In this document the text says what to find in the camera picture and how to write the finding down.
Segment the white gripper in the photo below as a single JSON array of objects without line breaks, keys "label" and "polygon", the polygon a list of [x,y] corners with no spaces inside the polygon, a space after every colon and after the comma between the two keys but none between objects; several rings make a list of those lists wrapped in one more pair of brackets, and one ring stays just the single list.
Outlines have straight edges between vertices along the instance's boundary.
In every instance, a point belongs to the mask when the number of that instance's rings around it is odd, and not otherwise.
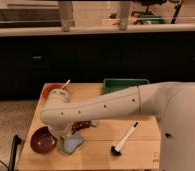
[{"label": "white gripper", "polygon": [[65,124],[62,126],[53,126],[53,125],[48,126],[50,133],[56,138],[66,137],[69,133],[70,128],[71,128],[71,124]]}]

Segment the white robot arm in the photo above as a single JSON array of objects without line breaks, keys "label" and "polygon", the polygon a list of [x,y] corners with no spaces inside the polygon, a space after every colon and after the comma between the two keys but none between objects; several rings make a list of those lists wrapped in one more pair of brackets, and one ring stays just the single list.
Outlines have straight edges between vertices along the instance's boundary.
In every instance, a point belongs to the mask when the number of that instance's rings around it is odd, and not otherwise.
[{"label": "white robot arm", "polygon": [[73,122],[134,115],[161,119],[160,171],[195,171],[195,82],[133,86],[78,102],[72,102],[68,92],[54,89],[40,118],[59,137]]}]

